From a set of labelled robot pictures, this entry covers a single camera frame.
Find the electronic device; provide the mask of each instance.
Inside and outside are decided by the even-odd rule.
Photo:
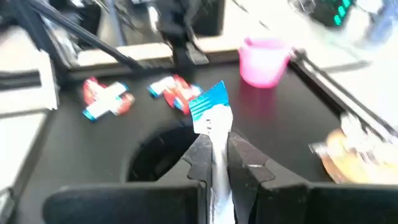
[[[353,4],[354,0],[315,0],[309,16],[326,27],[341,27]]]

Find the wrapped snack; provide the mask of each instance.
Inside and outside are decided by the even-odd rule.
[[[350,114],[325,142],[311,144],[337,183],[398,184],[398,146],[383,141]]]
[[[83,114],[90,121],[96,121],[109,111],[115,115],[127,112],[135,100],[127,91],[128,87],[119,82],[107,87],[94,77],[87,79],[83,84],[83,95],[88,106]]]

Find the robotic arm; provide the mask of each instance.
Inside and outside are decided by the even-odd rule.
[[[202,0],[158,0],[156,4],[160,14],[158,30],[173,51],[176,67],[208,63],[191,26]]]

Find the plastic packaging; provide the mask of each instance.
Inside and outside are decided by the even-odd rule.
[[[213,146],[210,223],[235,223],[227,170],[227,141],[233,114],[224,83],[219,82],[206,93],[191,100],[189,107],[194,132],[209,135]]]

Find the candy wrapper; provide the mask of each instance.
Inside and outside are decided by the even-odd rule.
[[[352,114],[325,142],[309,145],[337,183],[398,184],[398,145],[381,139]]]
[[[96,121],[109,111],[115,115],[126,113],[135,101],[127,91],[128,87],[119,82],[106,86],[99,84],[94,77],[87,79],[83,84],[83,97],[88,106],[83,114],[89,120]]]
[[[150,86],[148,91],[153,97],[164,95],[171,108],[177,108],[184,114],[189,114],[189,101],[202,93],[202,89],[196,85],[188,84],[178,75],[165,77]]]

